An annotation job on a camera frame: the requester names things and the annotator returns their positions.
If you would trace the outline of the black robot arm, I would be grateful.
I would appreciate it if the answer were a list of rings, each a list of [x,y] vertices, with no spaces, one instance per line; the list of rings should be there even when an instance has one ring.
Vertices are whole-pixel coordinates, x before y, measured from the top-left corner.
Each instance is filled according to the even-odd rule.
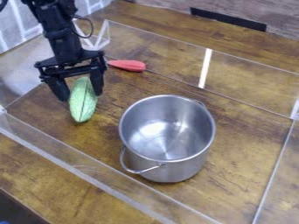
[[[75,31],[72,19],[76,15],[75,0],[21,0],[41,24],[43,36],[48,39],[53,57],[37,61],[35,67],[57,99],[65,102],[71,91],[65,78],[88,74],[96,96],[103,94],[107,62],[104,52],[85,50]]]

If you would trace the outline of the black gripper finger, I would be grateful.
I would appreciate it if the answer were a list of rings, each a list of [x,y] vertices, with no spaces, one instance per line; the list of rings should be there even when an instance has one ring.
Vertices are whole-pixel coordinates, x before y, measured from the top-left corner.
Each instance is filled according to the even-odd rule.
[[[60,76],[45,76],[44,82],[47,83],[51,91],[61,102],[69,99],[71,91],[65,79]]]
[[[96,96],[103,94],[104,87],[104,70],[100,66],[93,66],[89,72],[89,81],[93,87],[93,92]]]

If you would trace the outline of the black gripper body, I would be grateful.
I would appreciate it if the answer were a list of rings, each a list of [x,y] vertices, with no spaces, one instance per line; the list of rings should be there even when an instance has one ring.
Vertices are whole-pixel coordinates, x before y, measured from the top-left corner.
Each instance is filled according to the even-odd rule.
[[[49,41],[53,56],[33,65],[40,71],[43,82],[45,76],[60,76],[67,79],[81,74],[89,75],[92,67],[101,67],[104,72],[107,71],[104,52],[84,49],[80,37],[73,31],[45,32],[44,37]]]

